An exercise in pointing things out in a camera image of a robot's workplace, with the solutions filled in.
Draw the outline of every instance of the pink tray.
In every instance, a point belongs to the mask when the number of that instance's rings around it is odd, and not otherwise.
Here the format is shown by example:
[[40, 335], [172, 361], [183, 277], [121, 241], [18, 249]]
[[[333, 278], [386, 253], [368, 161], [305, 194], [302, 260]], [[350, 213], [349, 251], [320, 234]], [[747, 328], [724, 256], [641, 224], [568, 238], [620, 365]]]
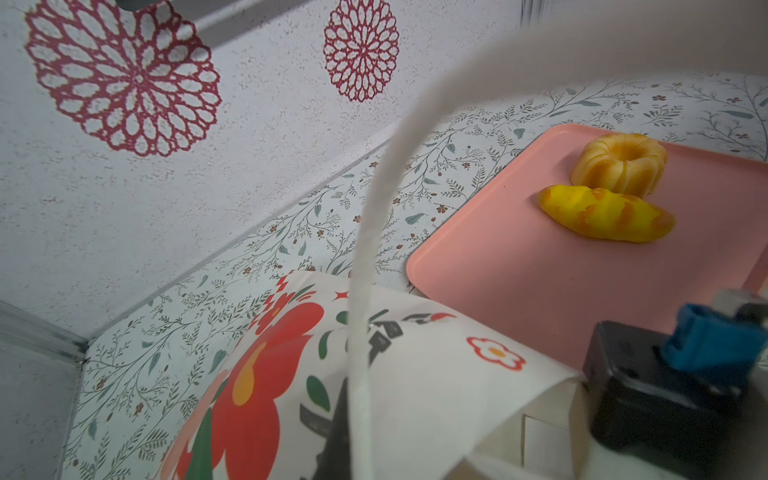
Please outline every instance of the pink tray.
[[663, 144], [667, 170], [651, 203], [677, 226], [653, 243], [580, 237], [533, 196], [569, 175], [609, 132], [553, 127], [453, 215], [408, 261], [430, 299], [581, 370], [594, 324], [666, 333], [686, 302], [718, 289], [760, 291], [768, 276], [768, 165]]

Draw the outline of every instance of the blue plastic part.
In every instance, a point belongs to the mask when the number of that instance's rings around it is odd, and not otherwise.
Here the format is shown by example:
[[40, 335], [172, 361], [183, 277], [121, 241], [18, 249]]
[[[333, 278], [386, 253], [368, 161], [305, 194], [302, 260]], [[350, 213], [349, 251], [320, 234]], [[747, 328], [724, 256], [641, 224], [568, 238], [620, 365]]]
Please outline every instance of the blue plastic part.
[[673, 369], [711, 385], [743, 388], [766, 341], [761, 325], [688, 303], [677, 312], [677, 328], [661, 356]]

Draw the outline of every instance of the red mandala pattern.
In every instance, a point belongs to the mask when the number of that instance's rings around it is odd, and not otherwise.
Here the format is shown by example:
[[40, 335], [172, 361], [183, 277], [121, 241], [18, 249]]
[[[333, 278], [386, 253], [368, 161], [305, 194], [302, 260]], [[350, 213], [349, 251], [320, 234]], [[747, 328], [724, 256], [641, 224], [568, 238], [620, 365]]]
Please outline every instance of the red mandala pattern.
[[56, 108], [113, 150], [164, 157], [206, 137], [221, 103], [210, 49], [167, 1], [43, 0], [26, 50]]
[[399, 33], [384, 0], [341, 0], [326, 26], [326, 69], [349, 100], [374, 98], [397, 66]]

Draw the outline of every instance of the yellow pastry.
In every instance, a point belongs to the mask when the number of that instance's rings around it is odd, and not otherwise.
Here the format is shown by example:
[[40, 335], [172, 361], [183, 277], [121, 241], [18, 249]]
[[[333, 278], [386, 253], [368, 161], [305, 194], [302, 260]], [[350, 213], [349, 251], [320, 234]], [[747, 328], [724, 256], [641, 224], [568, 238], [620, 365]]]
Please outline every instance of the yellow pastry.
[[664, 209], [604, 188], [554, 185], [541, 191], [538, 204], [563, 227], [592, 238], [646, 243], [667, 235], [675, 225]]
[[653, 138], [603, 135], [584, 147], [571, 183], [642, 198], [656, 189], [666, 165], [667, 151]]

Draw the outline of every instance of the red flower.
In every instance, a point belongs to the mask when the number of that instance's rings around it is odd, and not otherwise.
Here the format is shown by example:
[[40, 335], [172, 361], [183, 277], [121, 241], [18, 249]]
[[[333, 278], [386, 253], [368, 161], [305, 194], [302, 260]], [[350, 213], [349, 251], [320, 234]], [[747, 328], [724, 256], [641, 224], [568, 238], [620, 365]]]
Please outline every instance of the red flower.
[[113, 150], [164, 157], [206, 137], [221, 103], [210, 49], [168, 2], [40, 3], [26, 50], [56, 108]]
[[475, 354], [490, 363], [497, 363], [513, 372], [523, 370], [525, 360], [501, 343], [491, 339], [467, 337], [467, 343], [475, 349]]
[[349, 100], [375, 97], [397, 66], [399, 33], [385, 0], [340, 0], [326, 26], [326, 69]]
[[[264, 315], [261, 317], [261, 320], [259, 320], [259, 328], [256, 329], [256, 334], [259, 335], [266, 329], [270, 323], [272, 323], [272, 320], [275, 319], [278, 315], [280, 315], [280, 312], [283, 311], [283, 308], [288, 304], [288, 302], [293, 298], [293, 295], [295, 293], [284, 293], [272, 306], [271, 309], [267, 310]], [[256, 323], [256, 319], [259, 318], [256, 316], [256, 318], [253, 319], [253, 321], [250, 323], [250, 327], [253, 326], [254, 323]]]
[[[221, 462], [226, 462], [230, 480], [264, 480], [269, 476], [280, 443], [275, 399], [293, 382], [301, 353], [311, 338], [306, 333], [323, 314], [317, 303], [296, 305], [250, 346], [226, 384], [211, 386], [217, 396], [200, 421], [191, 452], [184, 448], [180, 455], [174, 473], [178, 478], [185, 478], [190, 468], [218, 468]], [[198, 443], [200, 453], [196, 451]], [[201, 455], [201, 461], [193, 463], [196, 454]]]

